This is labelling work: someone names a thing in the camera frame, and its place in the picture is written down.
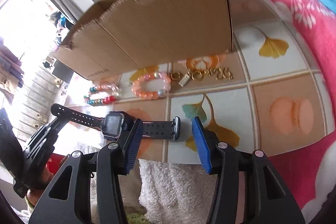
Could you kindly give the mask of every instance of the pink fabric with floral print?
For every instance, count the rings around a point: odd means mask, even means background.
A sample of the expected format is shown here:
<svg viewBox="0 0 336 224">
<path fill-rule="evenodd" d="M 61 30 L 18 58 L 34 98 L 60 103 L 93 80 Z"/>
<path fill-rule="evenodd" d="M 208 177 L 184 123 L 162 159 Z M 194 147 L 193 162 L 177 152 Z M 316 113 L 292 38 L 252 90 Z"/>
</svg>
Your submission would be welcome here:
<svg viewBox="0 0 336 224">
<path fill-rule="evenodd" d="M 271 0 L 285 8 L 324 74 L 336 113 L 336 16 L 319 0 Z M 321 209 L 336 184 L 336 131 L 319 142 L 270 157 L 292 191 L 306 223 Z"/>
</svg>

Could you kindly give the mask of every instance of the cardboard flap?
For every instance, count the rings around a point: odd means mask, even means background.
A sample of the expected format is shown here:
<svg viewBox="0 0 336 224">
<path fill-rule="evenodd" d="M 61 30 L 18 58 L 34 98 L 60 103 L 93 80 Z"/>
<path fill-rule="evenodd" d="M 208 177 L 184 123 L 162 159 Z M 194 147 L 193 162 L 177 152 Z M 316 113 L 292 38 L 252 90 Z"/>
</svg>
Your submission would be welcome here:
<svg viewBox="0 0 336 224">
<path fill-rule="evenodd" d="M 89 80 L 233 46 L 228 0 L 100 0 L 74 30 L 55 57 Z"/>
<path fill-rule="evenodd" d="M 231 49 L 226 0 L 121 0 L 100 24 L 139 68 L 194 57 L 200 49 L 215 54 L 211 41 Z"/>
</svg>

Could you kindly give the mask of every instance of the colorful beaded bracelet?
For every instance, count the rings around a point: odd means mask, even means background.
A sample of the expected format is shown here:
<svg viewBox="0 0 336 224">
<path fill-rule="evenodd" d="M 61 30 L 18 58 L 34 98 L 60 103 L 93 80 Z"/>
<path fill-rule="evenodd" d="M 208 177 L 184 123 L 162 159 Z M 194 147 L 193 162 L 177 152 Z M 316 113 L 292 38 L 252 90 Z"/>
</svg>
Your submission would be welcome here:
<svg viewBox="0 0 336 224">
<path fill-rule="evenodd" d="M 112 91 L 117 92 L 119 90 L 119 88 L 114 83 L 110 83 L 110 84 L 105 83 L 105 84 L 102 84 L 102 85 L 95 85 L 95 86 L 90 87 L 89 96 L 91 94 L 98 93 L 98 92 L 105 91 L 105 90 L 112 90 Z"/>
<path fill-rule="evenodd" d="M 102 91 L 105 91 L 105 90 L 106 91 L 107 90 L 112 90 L 113 93 L 115 94 L 115 96 L 109 95 L 105 98 L 91 100 L 91 98 L 90 98 L 91 94 L 99 93 L 99 92 L 102 92 Z M 86 104 L 92 105 L 92 106 L 101 106 L 101 105 L 112 104 L 115 100 L 117 100 L 117 96 L 119 95 L 118 92 L 117 92 L 118 90 L 119 90 L 119 88 L 114 83 L 111 83 L 111 84 L 105 83 L 103 85 L 92 86 L 89 89 L 89 95 L 84 96 L 84 101 L 85 101 Z"/>
<path fill-rule="evenodd" d="M 160 89 L 158 91 L 152 91 L 152 92 L 145 92 L 141 90 L 141 83 L 145 81 L 150 81 L 154 79 L 162 79 L 164 82 L 163 89 Z M 150 74 L 146 74 L 138 80 L 135 80 L 133 82 L 133 87 L 132 87 L 132 92 L 137 96 L 140 97 L 141 99 L 145 100 L 157 100 L 159 98 L 166 97 L 167 93 L 171 90 L 171 79 L 165 72 L 154 72 Z"/>
<path fill-rule="evenodd" d="M 116 99 L 117 99 L 117 97 L 111 95 L 111 96 L 107 96 L 105 98 L 91 100 L 89 96 L 84 95 L 85 103 L 87 103 L 88 105 L 91 105 L 91 106 L 101 106 L 101 105 L 112 104 Z"/>
</svg>

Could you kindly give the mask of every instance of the watch screen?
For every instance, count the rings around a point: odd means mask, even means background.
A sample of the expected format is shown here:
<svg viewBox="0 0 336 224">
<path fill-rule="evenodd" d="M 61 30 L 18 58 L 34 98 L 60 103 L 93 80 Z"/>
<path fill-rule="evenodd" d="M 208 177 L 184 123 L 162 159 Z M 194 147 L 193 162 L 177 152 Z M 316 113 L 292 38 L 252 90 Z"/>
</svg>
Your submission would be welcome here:
<svg viewBox="0 0 336 224">
<path fill-rule="evenodd" d="M 121 132 L 121 125 L 123 122 L 122 115 L 113 114 L 108 115 L 105 119 L 105 134 L 116 137 Z"/>
</svg>

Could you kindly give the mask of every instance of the gold jewelry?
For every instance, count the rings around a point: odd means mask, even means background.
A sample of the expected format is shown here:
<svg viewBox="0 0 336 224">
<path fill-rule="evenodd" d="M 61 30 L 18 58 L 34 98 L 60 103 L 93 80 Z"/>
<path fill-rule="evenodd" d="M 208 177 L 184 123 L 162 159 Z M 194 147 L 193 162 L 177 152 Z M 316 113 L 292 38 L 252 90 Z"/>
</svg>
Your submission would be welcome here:
<svg viewBox="0 0 336 224">
<path fill-rule="evenodd" d="M 229 71 L 227 67 L 224 68 L 210 68 L 205 70 L 194 70 L 191 71 L 188 69 L 188 71 L 185 73 L 185 75 L 182 76 L 182 74 L 178 71 L 170 73 L 169 77 L 173 81 L 179 81 L 180 86 L 185 86 L 185 84 L 190 80 L 190 78 L 193 81 L 202 81 L 204 78 L 204 75 L 212 76 L 216 75 L 216 80 L 223 80 L 223 79 L 233 79 L 232 73 Z"/>
<path fill-rule="evenodd" d="M 196 71 L 194 71 L 194 72 L 191 74 L 191 78 L 192 78 L 194 81 L 202 81 L 202 80 L 203 80 L 203 77 L 204 77 L 204 74 L 201 73 L 199 70 L 196 70 Z"/>
</svg>

